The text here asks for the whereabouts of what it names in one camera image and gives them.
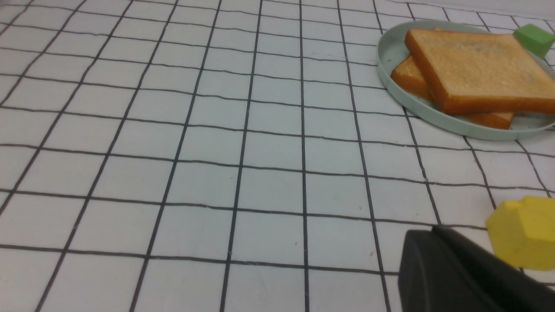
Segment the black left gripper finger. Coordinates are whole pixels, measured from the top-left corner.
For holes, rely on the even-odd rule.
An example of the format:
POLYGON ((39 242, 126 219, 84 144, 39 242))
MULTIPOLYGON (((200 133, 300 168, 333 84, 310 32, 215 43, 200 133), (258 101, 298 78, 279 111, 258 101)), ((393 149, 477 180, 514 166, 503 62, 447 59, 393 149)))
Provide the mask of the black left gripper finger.
POLYGON ((450 228, 405 233, 404 312, 552 312, 555 293, 450 228))

